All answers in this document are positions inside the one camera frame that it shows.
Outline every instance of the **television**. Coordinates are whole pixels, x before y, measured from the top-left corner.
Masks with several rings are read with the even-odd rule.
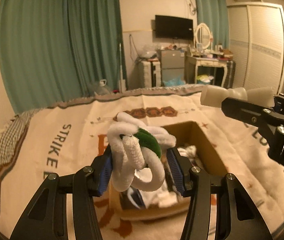
[[[156,15],[155,37],[175,40],[193,40],[193,20]]]

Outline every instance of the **white sliding wardrobe door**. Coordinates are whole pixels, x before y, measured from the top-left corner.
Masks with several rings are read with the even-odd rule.
[[[230,50],[236,62],[233,88],[243,87],[248,63],[249,23],[246,6],[228,8]]]
[[[249,5],[250,45],[245,89],[281,84],[284,59],[284,26],[280,8]]]

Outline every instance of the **teal curtain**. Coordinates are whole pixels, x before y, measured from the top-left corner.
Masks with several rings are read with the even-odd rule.
[[[0,70],[16,113],[82,95],[63,1],[0,1]]]
[[[213,34],[213,45],[229,47],[229,19],[226,0],[196,0],[198,24],[205,23]]]
[[[112,89],[120,79],[122,25],[119,0],[67,0],[70,44],[83,91],[101,79]],[[125,65],[123,75],[126,79]]]

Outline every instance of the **beige cylindrical object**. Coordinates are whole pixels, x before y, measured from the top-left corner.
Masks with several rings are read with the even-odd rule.
[[[200,103],[204,106],[221,108],[221,103],[227,97],[247,100],[247,93],[244,88],[225,89],[218,86],[206,85],[200,97]]]
[[[271,87],[247,90],[248,102],[263,107],[274,107],[274,97]]]

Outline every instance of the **blanket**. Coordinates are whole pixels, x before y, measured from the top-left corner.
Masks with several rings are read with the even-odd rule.
[[[11,235],[25,206],[49,173],[74,173],[102,154],[107,145],[106,131],[121,111],[152,126],[196,121],[229,172],[246,188],[269,230],[274,231],[284,220],[284,167],[267,157],[268,145],[255,127],[225,117],[220,109],[201,106],[198,91],[188,88],[95,100],[83,98],[36,112],[26,122],[13,154],[1,158],[0,231],[7,237]],[[130,222],[117,217],[108,203],[108,193],[95,200],[105,239],[177,240],[181,236],[185,213],[158,221]],[[71,212],[70,195],[70,240],[74,239]],[[214,225],[210,228],[212,238]]]

